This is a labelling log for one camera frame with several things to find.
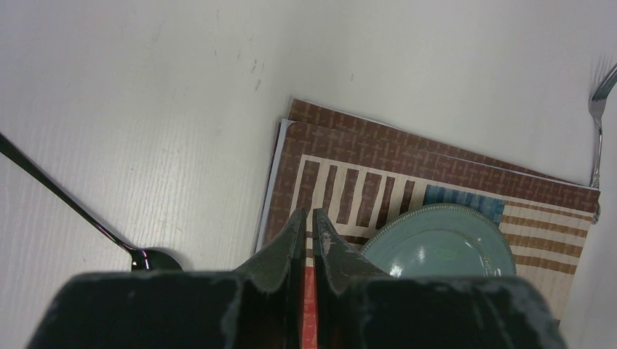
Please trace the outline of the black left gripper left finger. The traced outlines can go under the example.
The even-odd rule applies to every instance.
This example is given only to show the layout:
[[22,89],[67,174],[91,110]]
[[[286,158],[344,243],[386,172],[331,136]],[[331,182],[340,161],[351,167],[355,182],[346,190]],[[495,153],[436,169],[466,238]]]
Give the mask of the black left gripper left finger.
[[52,300],[30,348],[299,348],[306,211],[234,270],[85,273]]

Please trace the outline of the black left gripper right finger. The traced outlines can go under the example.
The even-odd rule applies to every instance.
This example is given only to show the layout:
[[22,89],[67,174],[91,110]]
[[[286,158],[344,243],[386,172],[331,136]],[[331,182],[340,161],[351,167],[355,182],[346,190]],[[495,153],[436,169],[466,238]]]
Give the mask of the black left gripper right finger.
[[319,348],[565,348],[540,293],[518,277],[394,278],[314,210]]

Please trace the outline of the teal ceramic plate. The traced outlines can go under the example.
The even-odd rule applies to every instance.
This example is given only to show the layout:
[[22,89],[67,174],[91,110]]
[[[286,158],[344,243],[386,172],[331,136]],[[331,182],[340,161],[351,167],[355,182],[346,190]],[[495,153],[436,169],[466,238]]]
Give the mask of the teal ceramic plate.
[[458,204],[430,204],[404,213],[360,252],[395,278],[517,274],[510,244],[498,226]]

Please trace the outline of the black spoon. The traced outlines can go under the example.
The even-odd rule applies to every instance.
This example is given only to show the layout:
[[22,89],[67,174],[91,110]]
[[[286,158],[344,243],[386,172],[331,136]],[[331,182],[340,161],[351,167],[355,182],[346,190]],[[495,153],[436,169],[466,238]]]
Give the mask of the black spoon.
[[90,214],[80,203],[73,200],[52,178],[43,172],[32,160],[30,160],[8,138],[1,134],[1,153],[10,161],[27,172],[32,178],[54,193],[61,201],[67,204],[73,211],[84,218],[96,230],[112,241],[120,249],[124,250],[131,258],[132,271],[145,270],[183,270],[181,264],[170,254],[156,248],[140,248],[125,242],[119,238],[104,224]]

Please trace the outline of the striped patchwork placemat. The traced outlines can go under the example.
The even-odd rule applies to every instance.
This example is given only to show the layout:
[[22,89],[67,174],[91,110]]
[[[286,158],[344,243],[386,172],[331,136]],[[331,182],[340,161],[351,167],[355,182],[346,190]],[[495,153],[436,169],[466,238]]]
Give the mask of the striped patchwork placemat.
[[599,198],[585,185],[295,99],[276,135],[255,245],[267,245],[299,207],[325,209],[362,248],[406,212],[459,204],[498,226],[517,275],[560,321]]

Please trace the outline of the ornate silver fork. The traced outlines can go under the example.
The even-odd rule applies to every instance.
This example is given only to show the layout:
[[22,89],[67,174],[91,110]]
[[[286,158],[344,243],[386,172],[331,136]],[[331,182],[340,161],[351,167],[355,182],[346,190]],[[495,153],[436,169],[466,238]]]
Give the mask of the ornate silver fork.
[[614,86],[616,85],[616,64],[614,64],[610,70],[600,79],[596,87],[592,90],[592,93],[588,101],[588,112],[592,117],[595,128],[595,157],[593,160],[592,177],[590,186],[597,190],[600,189],[600,167],[602,158],[602,141],[603,141],[603,128],[602,128],[602,116],[605,112],[605,105],[608,100],[608,96]]

